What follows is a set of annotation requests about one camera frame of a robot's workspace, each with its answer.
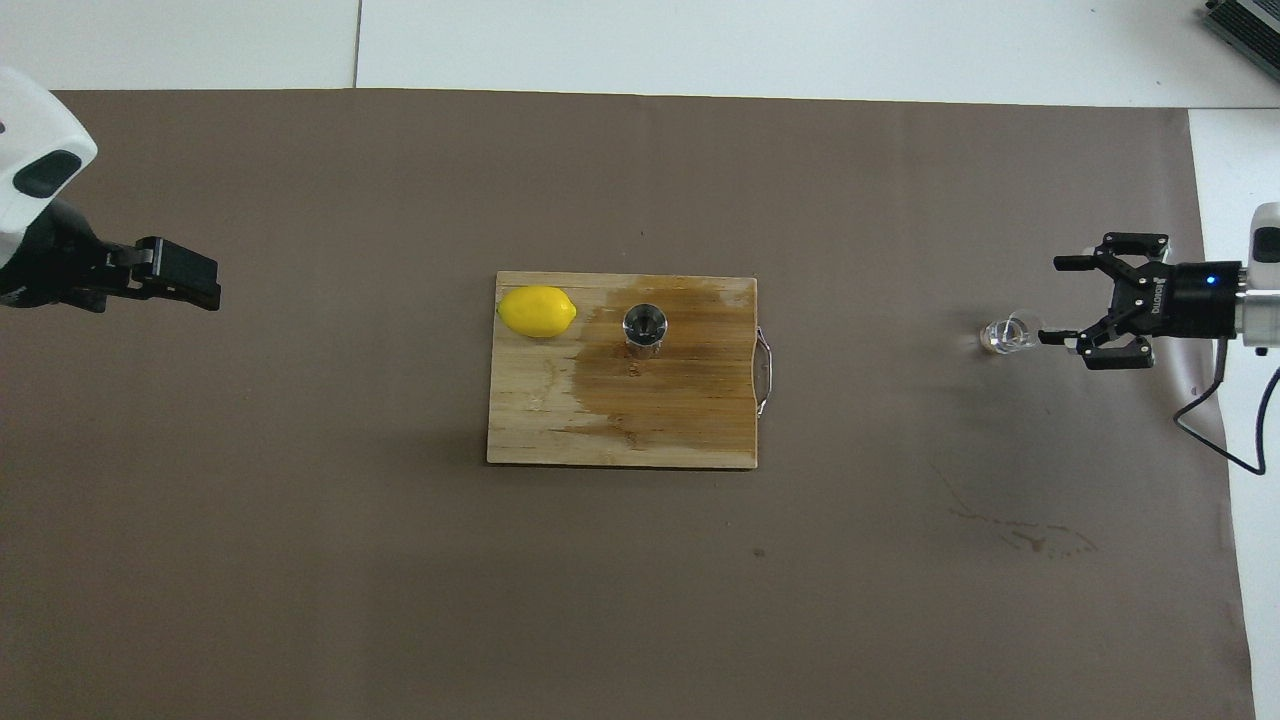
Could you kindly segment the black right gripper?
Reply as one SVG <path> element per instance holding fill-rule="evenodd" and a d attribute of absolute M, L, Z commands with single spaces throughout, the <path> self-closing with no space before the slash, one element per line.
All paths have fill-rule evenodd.
<path fill-rule="evenodd" d="M 1169 237 L 1108 232 L 1092 250 L 1059 255 L 1056 272 L 1101 272 L 1112 283 L 1108 311 L 1084 329 L 1041 329 L 1044 346 L 1062 346 L 1089 370 L 1142 370 L 1155 365 L 1143 334 L 1184 340 L 1233 340 L 1243 265 L 1239 261 L 1166 263 Z"/>

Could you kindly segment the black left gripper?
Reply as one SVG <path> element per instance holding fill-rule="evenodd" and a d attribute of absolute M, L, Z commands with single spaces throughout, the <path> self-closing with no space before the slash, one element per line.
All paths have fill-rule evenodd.
<path fill-rule="evenodd" d="M 93 290 L 92 277 L 102 265 L 101 291 Z M 54 199 L 3 266 L 1 305 L 32 309 L 61 304 L 104 313 L 105 293 L 172 300 L 206 311 L 221 306 L 218 263 L 211 258 L 157 236 L 108 249 L 78 210 Z"/>

